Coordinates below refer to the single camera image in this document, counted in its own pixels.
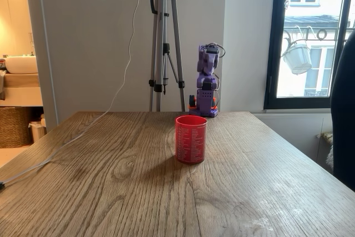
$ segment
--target towel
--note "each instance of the towel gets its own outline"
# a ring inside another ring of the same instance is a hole
[[[6,70],[0,70],[0,100],[5,100],[4,78]]]
[[[327,163],[329,166],[331,166],[332,169],[334,169],[333,146],[332,146],[332,149],[331,149],[330,153],[328,154],[326,163]]]

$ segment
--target white flower pot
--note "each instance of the white flower pot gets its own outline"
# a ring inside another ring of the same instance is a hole
[[[305,44],[292,45],[283,60],[293,74],[299,75],[312,68],[310,48]]]

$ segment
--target wicker basket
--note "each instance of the wicker basket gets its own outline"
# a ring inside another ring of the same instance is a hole
[[[0,108],[0,148],[29,144],[30,119],[30,112],[26,107]]]

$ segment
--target white wall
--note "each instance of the white wall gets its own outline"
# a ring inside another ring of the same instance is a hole
[[[318,137],[332,131],[329,113],[255,114],[255,116],[321,166],[329,153],[329,146],[321,146]]]
[[[223,111],[263,110],[273,0],[226,0]]]
[[[196,93],[198,45],[223,43],[225,4],[224,0],[177,1],[188,101],[189,94]],[[136,0],[43,0],[59,122],[79,110],[108,108],[123,82],[135,5]],[[126,85],[112,111],[148,110],[149,107],[153,29],[149,0],[140,0],[135,26]],[[175,60],[172,23],[169,39]],[[171,71],[169,82],[162,110],[180,110],[179,90]]]

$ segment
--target bathroom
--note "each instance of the bathroom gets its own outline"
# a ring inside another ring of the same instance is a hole
[[[0,167],[45,133],[28,0],[0,0]]]

